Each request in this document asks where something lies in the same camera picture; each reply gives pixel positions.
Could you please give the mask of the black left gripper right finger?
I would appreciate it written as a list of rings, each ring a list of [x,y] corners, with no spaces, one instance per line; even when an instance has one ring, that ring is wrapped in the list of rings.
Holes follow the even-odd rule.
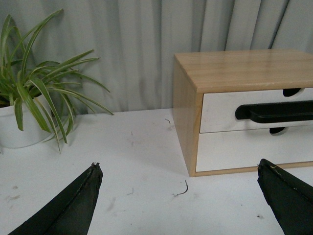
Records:
[[[313,187],[266,159],[258,165],[258,184],[286,235],[313,233]]]

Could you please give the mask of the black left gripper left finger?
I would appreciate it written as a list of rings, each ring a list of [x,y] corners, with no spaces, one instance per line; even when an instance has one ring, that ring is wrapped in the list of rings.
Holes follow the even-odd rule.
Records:
[[[103,172],[93,163],[11,235],[86,235],[96,207]]]

